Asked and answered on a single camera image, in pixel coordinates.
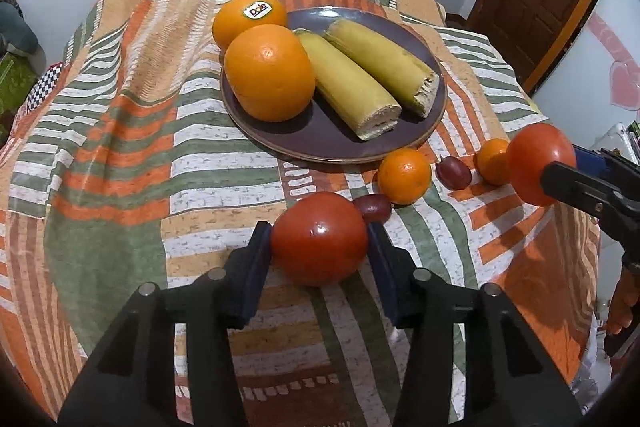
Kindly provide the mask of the person's right hand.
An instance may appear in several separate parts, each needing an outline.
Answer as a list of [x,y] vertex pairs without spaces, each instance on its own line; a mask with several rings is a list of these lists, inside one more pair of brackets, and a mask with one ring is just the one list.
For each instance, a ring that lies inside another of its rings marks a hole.
[[639,277],[623,268],[608,310],[608,321],[606,321],[608,335],[617,335],[630,326],[634,319],[632,307],[638,303],[638,299]]

